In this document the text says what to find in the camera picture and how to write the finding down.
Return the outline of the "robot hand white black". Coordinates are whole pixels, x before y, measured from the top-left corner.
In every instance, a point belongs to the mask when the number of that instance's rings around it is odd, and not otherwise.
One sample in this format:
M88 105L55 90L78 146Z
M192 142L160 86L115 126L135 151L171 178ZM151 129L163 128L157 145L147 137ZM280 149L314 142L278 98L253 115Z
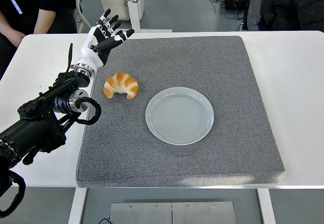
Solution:
M110 12L110 9L106 10L90 29L82 46L81 56L73 66L74 71L93 75L107 63L111 50L135 33L133 29L116 31L120 27L120 23L114 24L118 15L109 19Z

